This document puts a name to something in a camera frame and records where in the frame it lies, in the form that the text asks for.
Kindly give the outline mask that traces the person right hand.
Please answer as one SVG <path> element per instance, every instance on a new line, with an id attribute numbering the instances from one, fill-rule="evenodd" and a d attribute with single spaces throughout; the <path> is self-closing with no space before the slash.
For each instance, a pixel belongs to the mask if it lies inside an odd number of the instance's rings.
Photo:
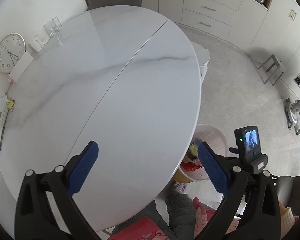
<path id="1" fill-rule="evenodd" d="M 285 216 L 289 213 L 290 207 L 285 207 L 282 202 L 279 200 L 279 210 L 280 210 L 280 217 Z"/>

